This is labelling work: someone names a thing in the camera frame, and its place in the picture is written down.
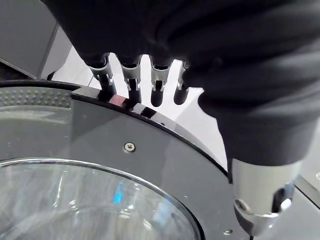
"metal connector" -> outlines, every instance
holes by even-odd
[[[181,67],[180,67],[180,71],[179,71],[178,84],[176,86],[176,88],[178,90],[182,90],[182,85],[184,84],[184,80],[182,78],[182,75],[187,70],[187,68],[188,68],[188,66],[187,66],[186,62],[183,61],[182,64],[181,64]]]
[[[165,69],[159,69],[157,66],[151,62],[151,84],[152,91],[157,91],[156,85],[158,86],[159,82],[161,82],[160,91],[163,92],[165,89],[165,85],[168,81],[168,75],[170,71],[171,64],[167,66]]]
[[[141,82],[140,61],[135,67],[125,67],[121,64],[121,69],[128,91],[139,90]],[[135,89],[132,89],[132,80],[135,80]]]
[[[103,85],[108,82],[108,85],[111,86],[114,84],[114,81],[112,79],[113,73],[111,70],[111,66],[109,61],[106,63],[106,65],[102,68],[94,68],[92,66],[89,66],[91,72],[93,73],[94,77]]]

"gray metal plate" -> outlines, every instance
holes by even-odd
[[[194,148],[155,126],[74,99],[70,108],[0,108],[0,121],[2,160],[55,157],[115,168],[141,177],[181,201],[198,219],[206,239],[249,239],[236,220],[232,186],[226,176]],[[135,144],[135,152],[124,150],[127,142]],[[308,239],[318,238],[320,230],[312,223],[320,223],[320,212],[302,194],[297,193],[295,201],[297,204],[283,218],[299,224],[301,218],[296,219],[294,215],[301,215],[301,208],[305,213],[313,212],[311,230],[298,229],[288,221],[281,221],[272,232],[259,239],[283,236],[280,239],[300,240],[302,233]],[[224,235],[229,229],[233,233]]]

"black cloth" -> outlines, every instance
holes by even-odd
[[[306,154],[320,114],[319,0],[43,1],[87,64],[108,52],[187,61],[184,83],[204,89],[229,159]]]

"curved edge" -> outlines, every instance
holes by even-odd
[[[0,161],[0,169],[6,168],[10,166],[19,166],[19,165],[28,165],[28,164],[55,164],[55,165],[67,165],[67,166],[76,166],[76,167],[82,167],[82,168],[90,168],[95,169],[102,172],[107,172],[110,174],[115,174],[117,176],[120,176],[122,178],[126,178],[128,180],[131,180],[133,182],[139,183],[143,185],[144,187],[154,191],[155,193],[159,194],[166,200],[168,200],[171,204],[173,204],[179,211],[185,215],[187,213],[189,218],[191,218],[195,225],[191,224],[193,226],[193,230],[195,233],[198,234],[199,240],[206,240],[206,236],[204,233],[204,230],[202,229],[202,226],[200,225],[198,219],[196,216],[187,208],[186,205],[184,205],[181,201],[179,201],[174,196],[166,193],[158,186],[154,185],[153,183],[139,177],[136,175],[133,175],[131,173],[115,169],[112,167],[103,166],[97,163],[92,162],[86,162],[86,161],[79,161],[79,160],[70,160],[70,159],[62,159],[62,158],[50,158],[50,157],[38,157],[38,158],[17,158],[17,159],[10,159],[5,161]]]
[[[0,81],[0,88],[8,87],[43,87],[74,91],[81,88],[82,86],[73,83],[50,80],[17,79]]]
[[[227,171],[217,163],[207,152],[201,149],[201,142],[184,127],[177,124],[168,117],[160,114],[159,112],[148,108],[141,103],[137,103],[130,99],[122,96],[115,95],[122,98],[122,103],[118,104],[113,101],[114,96],[111,94],[105,94],[103,91],[88,87],[77,85],[73,83],[60,82],[60,81],[49,81],[49,80],[30,80],[30,79],[16,79],[16,80],[6,80],[0,81],[0,88],[7,87],[43,87],[43,88],[56,88],[72,91],[71,98],[79,100],[86,103],[95,104],[101,107],[105,107],[133,118],[139,119],[148,123],[189,145],[191,148],[199,152],[211,163],[213,163],[226,177],[228,176]],[[178,127],[179,131],[173,129],[172,126]]]
[[[177,124],[170,118],[158,113],[151,108],[148,108],[140,103],[136,103],[125,97],[118,95],[111,96],[108,94],[104,94],[99,89],[86,86],[73,91],[71,94],[71,98],[74,100],[105,107],[144,121],[145,123],[148,123],[189,145],[191,148],[199,152],[211,163],[213,163],[226,177],[228,176],[227,171],[219,163],[217,163],[216,160],[214,160],[207,152],[202,150],[201,146],[197,146],[194,144],[195,142],[200,145],[201,142],[193,134],[191,134],[188,130],[186,130],[184,127]],[[179,132],[177,132],[176,129],[173,129],[173,127],[178,127]]]

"glass lid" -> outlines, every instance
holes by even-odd
[[[179,201],[129,173],[53,158],[0,163],[1,240],[200,240]]]

